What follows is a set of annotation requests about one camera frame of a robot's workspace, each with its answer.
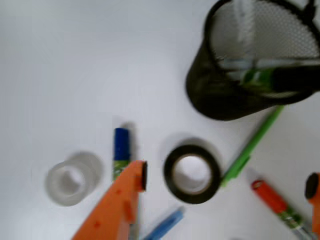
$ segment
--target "orange plastic object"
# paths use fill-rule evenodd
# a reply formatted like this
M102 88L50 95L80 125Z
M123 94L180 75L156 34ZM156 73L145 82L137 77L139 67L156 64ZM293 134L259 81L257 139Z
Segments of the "orange plastic object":
M128 240L136 220L138 194L145 191L146 165L131 162L104 194L73 240Z
M315 194L308 201L313 205L312 231L318 234L320 240L320 184L317 184Z

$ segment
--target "white table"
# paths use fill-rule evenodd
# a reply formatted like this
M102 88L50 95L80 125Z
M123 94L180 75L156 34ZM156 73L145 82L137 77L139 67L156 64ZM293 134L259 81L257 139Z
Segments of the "white table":
M214 0L4 0L0 3L0 239L70 239L111 184L113 130L136 126L148 161L146 234L186 207L167 240L270 240L294 236L252 193L245 174L208 202L184 204L162 166L181 141L199 138L225 171L266 112L235 121L191 106L185 77ZM305 180L320 171L320 96L287 107L249 165L309 220ZM46 174L70 155L98 155L103 176L71 207L53 203Z

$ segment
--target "blue pen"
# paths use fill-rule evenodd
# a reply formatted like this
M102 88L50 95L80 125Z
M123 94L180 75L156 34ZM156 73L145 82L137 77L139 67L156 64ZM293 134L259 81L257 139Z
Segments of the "blue pen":
M184 210L180 207L178 210L173 212L164 221L162 221L148 236L143 240L159 240L167 232L170 231L180 220L184 217Z

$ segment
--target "green marker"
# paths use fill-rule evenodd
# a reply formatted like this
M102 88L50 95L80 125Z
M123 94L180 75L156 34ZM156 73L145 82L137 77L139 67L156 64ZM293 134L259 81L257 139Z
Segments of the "green marker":
M270 113L270 115L265 119L265 121L261 124L260 128L253 135L253 137L250 139L248 144L244 147L240 155L237 157L237 159L234 161L234 163L231 165L231 167L223 176L221 186L223 187L227 186L227 183L231 179L235 179L239 175L241 170L249 161L250 155L255 149L255 147L258 145L258 143L266 134L266 132L269 130L269 128L272 126L272 124L276 121L277 117L279 116L279 114L283 109L284 109L283 105L277 106L275 110L272 113Z

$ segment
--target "pen cap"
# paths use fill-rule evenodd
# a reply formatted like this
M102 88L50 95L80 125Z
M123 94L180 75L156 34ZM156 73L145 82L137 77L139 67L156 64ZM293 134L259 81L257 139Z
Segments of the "pen cap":
M114 160L130 159L130 135L126 128L114 130Z

